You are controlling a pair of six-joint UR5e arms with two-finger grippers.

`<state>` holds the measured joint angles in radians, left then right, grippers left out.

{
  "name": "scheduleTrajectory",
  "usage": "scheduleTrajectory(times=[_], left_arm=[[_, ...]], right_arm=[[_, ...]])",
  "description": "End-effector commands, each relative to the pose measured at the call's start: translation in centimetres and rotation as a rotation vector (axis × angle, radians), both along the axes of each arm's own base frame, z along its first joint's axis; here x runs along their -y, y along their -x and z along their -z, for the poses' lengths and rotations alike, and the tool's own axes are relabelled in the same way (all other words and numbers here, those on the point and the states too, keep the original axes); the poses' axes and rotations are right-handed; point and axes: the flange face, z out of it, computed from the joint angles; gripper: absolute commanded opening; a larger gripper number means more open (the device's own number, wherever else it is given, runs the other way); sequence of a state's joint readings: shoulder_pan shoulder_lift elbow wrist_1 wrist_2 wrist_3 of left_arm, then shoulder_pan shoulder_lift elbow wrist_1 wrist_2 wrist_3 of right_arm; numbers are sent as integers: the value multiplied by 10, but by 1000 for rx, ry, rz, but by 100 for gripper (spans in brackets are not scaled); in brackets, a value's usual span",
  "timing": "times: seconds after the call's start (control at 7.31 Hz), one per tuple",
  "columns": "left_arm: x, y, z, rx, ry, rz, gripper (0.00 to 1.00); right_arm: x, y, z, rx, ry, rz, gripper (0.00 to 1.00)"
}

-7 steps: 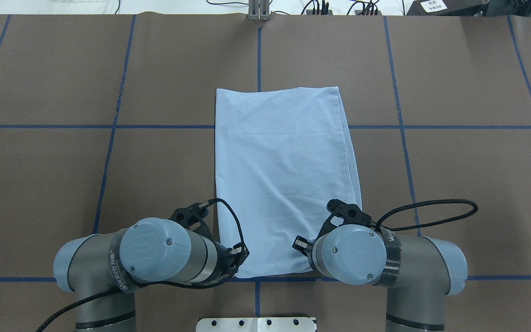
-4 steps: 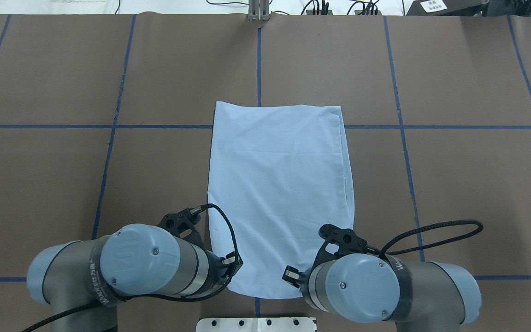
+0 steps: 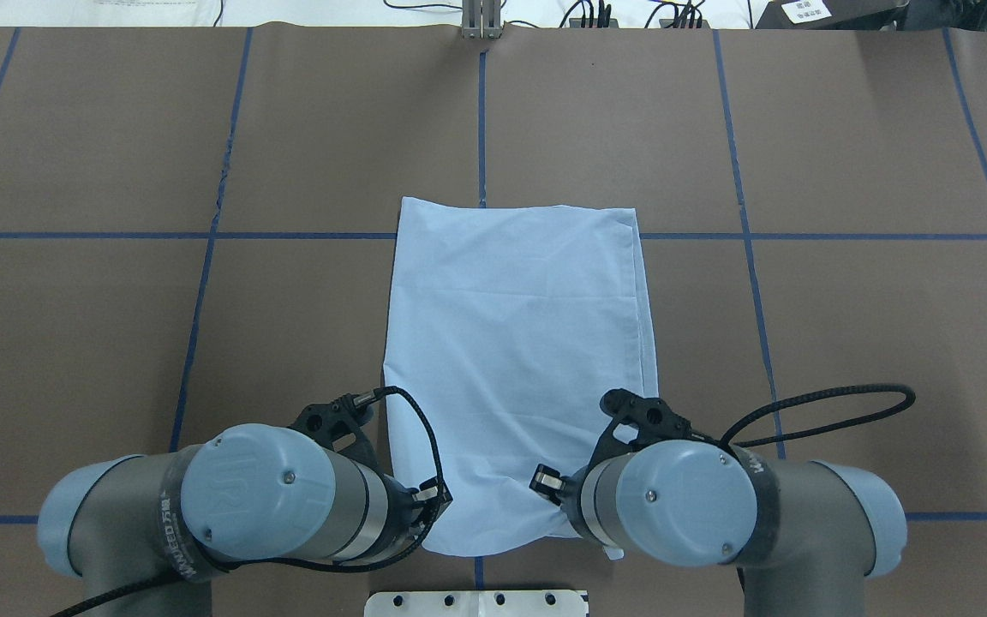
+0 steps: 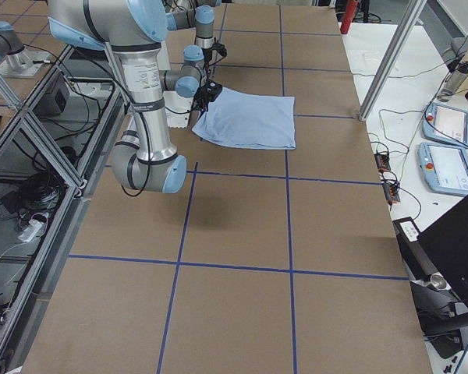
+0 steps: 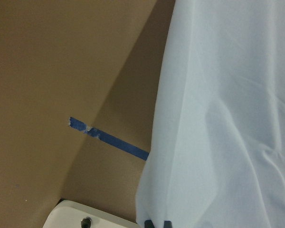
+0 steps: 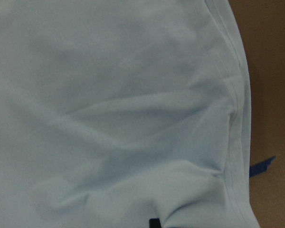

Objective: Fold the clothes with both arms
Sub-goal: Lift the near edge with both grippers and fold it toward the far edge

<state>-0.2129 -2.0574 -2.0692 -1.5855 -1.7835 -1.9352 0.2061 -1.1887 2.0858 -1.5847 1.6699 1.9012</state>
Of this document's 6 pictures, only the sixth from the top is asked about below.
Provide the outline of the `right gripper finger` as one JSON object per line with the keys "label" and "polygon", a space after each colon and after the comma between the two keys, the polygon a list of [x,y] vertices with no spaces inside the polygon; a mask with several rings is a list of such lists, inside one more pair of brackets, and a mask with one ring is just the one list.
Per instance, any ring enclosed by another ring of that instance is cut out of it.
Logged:
{"label": "right gripper finger", "polygon": [[159,218],[149,219],[149,228],[161,228],[161,222]]}

